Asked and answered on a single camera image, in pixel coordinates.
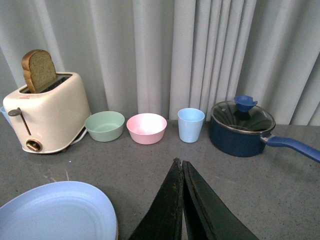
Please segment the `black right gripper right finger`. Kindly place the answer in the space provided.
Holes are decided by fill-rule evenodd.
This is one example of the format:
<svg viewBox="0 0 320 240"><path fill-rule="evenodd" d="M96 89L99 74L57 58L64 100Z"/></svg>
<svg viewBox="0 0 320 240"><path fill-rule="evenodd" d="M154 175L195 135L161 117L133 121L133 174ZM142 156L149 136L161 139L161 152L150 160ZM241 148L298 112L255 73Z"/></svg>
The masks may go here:
<svg viewBox="0 0 320 240"><path fill-rule="evenodd" d="M256 240L194 166L184 161L184 217L190 240Z"/></svg>

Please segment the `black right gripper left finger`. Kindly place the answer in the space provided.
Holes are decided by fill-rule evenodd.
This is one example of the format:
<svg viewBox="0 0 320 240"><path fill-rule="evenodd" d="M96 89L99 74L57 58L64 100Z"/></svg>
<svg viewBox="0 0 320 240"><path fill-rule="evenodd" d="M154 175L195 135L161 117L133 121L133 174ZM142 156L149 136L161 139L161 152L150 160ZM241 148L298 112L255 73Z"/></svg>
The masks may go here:
<svg viewBox="0 0 320 240"><path fill-rule="evenodd" d="M182 238L184 174L175 158L149 210L130 235L131 240Z"/></svg>

